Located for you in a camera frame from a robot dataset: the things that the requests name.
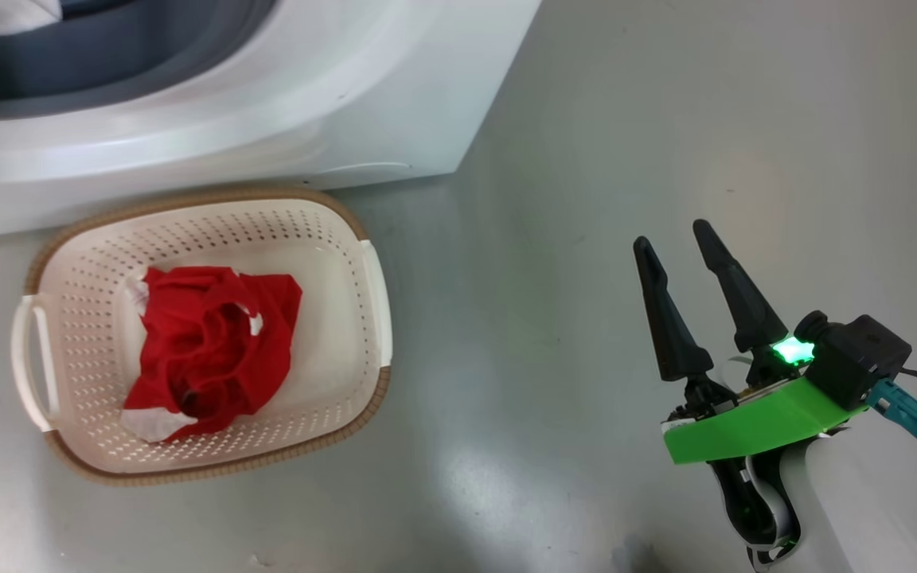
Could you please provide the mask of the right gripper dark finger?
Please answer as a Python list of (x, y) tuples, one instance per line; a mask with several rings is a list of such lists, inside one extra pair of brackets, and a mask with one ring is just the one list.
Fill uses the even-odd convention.
[(634, 240), (633, 251), (660, 378), (669, 382), (706, 380), (713, 361), (709, 352), (696, 344), (678, 312), (658, 254), (644, 236)]
[(734, 342), (741, 353), (774, 347), (786, 340), (789, 330), (769, 305), (756, 283), (736, 261), (706, 219), (693, 222), (705, 266), (717, 277), (729, 314), (735, 324)]

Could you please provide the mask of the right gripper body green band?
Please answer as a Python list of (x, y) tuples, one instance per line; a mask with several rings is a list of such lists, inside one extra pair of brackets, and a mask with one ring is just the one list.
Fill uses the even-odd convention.
[(848, 342), (822, 338), (803, 363), (778, 345), (753, 349), (748, 396), (708, 377), (685, 380), (685, 403), (662, 424), (673, 463), (709, 466), (725, 515), (754, 569), (853, 569), (806, 454), (864, 410), (867, 361)]

